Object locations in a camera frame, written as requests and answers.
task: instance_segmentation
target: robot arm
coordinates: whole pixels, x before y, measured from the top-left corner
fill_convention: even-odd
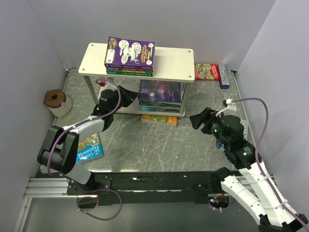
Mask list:
[[[194,129],[198,129],[202,123],[204,124],[201,131],[215,136],[224,148],[227,159],[249,181],[258,198],[247,194],[228,172],[225,172],[224,175],[216,175],[216,172],[214,173],[215,182],[218,183],[217,187],[231,194],[241,203],[253,216],[257,224],[259,224],[260,231],[299,230],[302,228],[300,222],[285,210],[282,205],[285,205],[294,214],[296,214],[296,211],[287,203],[271,178],[269,178],[269,174],[259,154],[256,159],[255,147],[243,138],[243,125],[240,123],[240,118],[223,114],[223,112],[235,112],[235,103],[231,100],[226,100],[224,105],[226,108],[219,112],[207,107],[200,114],[190,116],[192,126]],[[266,174],[266,177],[262,175],[259,165]],[[282,203],[279,202],[276,194],[279,195]],[[248,210],[248,205],[250,208],[256,208],[256,210],[254,209],[254,212],[251,212]],[[298,217],[305,224],[308,223],[304,215],[299,214]]]
[[[246,189],[227,168],[220,168],[212,174],[212,185],[231,195],[248,213],[260,224],[260,215],[265,216],[266,211],[261,201]]]
[[[131,92],[127,89],[118,87],[120,90],[120,107],[128,107],[137,97],[138,93]],[[65,126],[63,128],[52,126],[45,137],[43,145],[38,154],[38,163],[47,166],[48,159],[51,154],[52,147],[55,145],[56,139],[67,129],[72,128],[58,142],[57,147],[51,159],[50,167],[74,181],[83,185],[87,184],[89,188],[94,185],[94,175],[76,162],[78,144],[89,136],[105,131],[113,122],[113,115],[100,117],[110,113],[117,107],[118,103],[117,90],[112,91],[106,89],[101,92],[99,104],[93,110],[91,116],[83,120],[85,123],[78,122],[74,125]]]

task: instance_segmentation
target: gray floor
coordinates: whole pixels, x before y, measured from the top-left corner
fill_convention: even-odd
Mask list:
[[[115,115],[112,126],[100,134],[105,156],[83,165],[96,172],[213,171],[223,166],[232,169],[224,154],[215,147],[213,136],[192,129],[189,121],[190,115],[200,113],[206,106],[219,109],[223,99],[239,98],[233,79],[230,82],[228,90],[219,89],[218,82],[194,82],[186,116],[179,119],[176,128],[142,124],[141,116],[137,115]],[[66,94],[72,99],[73,108],[69,115],[57,119],[59,126],[88,117],[94,107],[77,70],[69,72]],[[241,104],[238,103],[237,108],[238,116],[244,119]],[[110,217],[118,207],[118,204],[100,206],[91,212],[98,217]],[[99,221],[76,212],[76,199],[50,198],[32,200],[23,231],[254,232],[258,229],[238,203],[222,214],[213,212],[208,205],[194,203],[125,204],[115,219]]]
[[[99,85],[95,84],[98,93]],[[135,80],[115,79],[117,84]],[[140,115],[114,115],[114,122],[100,133],[104,157],[83,165],[93,172],[149,172],[149,171],[214,171],[221,167],[234,169],[224,154],[215,146],[215,138],[192,129],[190,115],[205,107],[222,108],[224,99],[238,99],[235,82],[230,88],[220,89],[216,81],[195,81],[190,87],[185,117],[180,117],[176,128],[143,124]],[[67,126],[85,119],[94,108],[89,89],[77,72],[70,70],[66,94],[73,102],[72,111],[58,118],[56,125]],[[241,103],[237,115],[245,119]]]

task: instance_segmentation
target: marble-patterned floor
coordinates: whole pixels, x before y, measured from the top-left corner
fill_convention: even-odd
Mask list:
[[[77,69],[69,71],[66,94],[73,102],[72,111],[56,120],[66,126],[88,117],[95,106],[84,78]],[[96,93],[99,85],[91,77]],[[115,79],[117,84],[131,79]],[[236,84],[230,78],[230,88],[220,89],[216,81],[195,81],[190,86],[185,117],[180,117],[176,128],[143,124],[141,115],[115,114],[114,122],[100,138],[104,157],[82,163],[93,172],[160,172],[160,171],[215,171],[221,167],[235,169],[224,153],[215,146],[215,138],[192,129],[190,115],[205,107],[222,108],[224,99],[238,99]],[[241,103],[237,115],[245,118]],[[248,136],[252,143],[251,133]]]

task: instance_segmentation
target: cable clip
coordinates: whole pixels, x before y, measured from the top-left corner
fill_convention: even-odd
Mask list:
[[[232,102],[232,99],[226,100],[226,108],[220,110],[218,113],[216,113],[216,117],[218,117],[221,113],[224,113],[225,115],[230,115],[234,112],[236,112],[236,105],[234,102]]]
[[[278,209],[280,206],[282,206],[283,204],[287,204],[287,203],[288,203],[288,200],[287,200],[287,199],[284,199],[284,200],[282,201],[282,203],[278,204],[277,206],[273,206],[273,207],[265,207],[265,206],[264,206],[264,208],[265,208],[265,209]]]
[[[263,180],[267,180],[269,179],[271,176],[269,174],[266,174],[266,176],[264,176],[263,178],[258,178],[257,181],[249,181],[249,184],[253,184],[253,183],[257,183]]]

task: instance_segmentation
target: book cover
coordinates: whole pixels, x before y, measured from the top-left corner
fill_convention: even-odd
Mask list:
[[[161,113],[179,113],[179,109],[168,109],[168,108],[158,108],[151,106],[140,106],[140,111],[142,112],[161,112]]]
[[[152,70],[154,57],[155,42],[109,37],[105,67]]]
[[[76,161],[81,162],[103,156],[101,141],[97,133],[78,144]]]
[[[140,80],[139,100],[181,104],[182,83],[172,81]]]
[[[172,116],[156,116],[156,115],[142,115],[141,121],[146,123],[154,123],[154,124],[168,124],[176,127],[177,125],[177,117]]]
[[[113,75],[130,75],[130,76],[153,76],[153,72],[129,72],[129,71],[117,71],[117,70],[106,70],[107,74]]]
[[[203,81],[219,81],[219,68],[217,64],[195,64],[195,79]]]

